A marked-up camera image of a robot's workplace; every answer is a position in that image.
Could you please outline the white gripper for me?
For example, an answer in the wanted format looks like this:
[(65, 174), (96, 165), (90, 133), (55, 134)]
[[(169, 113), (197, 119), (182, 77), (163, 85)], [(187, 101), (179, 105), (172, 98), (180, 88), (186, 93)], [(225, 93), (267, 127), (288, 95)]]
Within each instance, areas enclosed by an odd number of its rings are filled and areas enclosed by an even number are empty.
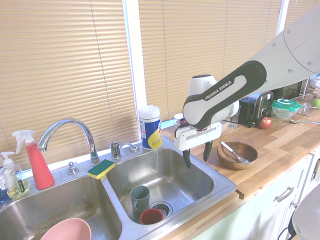
[(182, 152), (184, 162), (191, 168), (190, 149), (205, 144), (203, 160), (208, 161), (211, 154), (213, 140), (218, 139), (222, 133), (220, 122), (209, 125), (206, 129), (198, 130), (193, 126), (180, 125), (175, 131), (174, 146)]

